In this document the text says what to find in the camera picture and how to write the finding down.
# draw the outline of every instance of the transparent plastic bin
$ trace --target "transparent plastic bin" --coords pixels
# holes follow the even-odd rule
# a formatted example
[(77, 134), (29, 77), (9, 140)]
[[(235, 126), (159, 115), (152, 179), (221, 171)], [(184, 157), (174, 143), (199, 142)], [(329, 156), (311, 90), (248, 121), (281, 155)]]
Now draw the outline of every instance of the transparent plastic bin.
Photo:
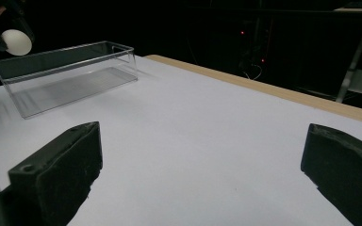
[(28, 119), (138, 77), (134, 48), (104, 40), (2, 59), (0, 79)]

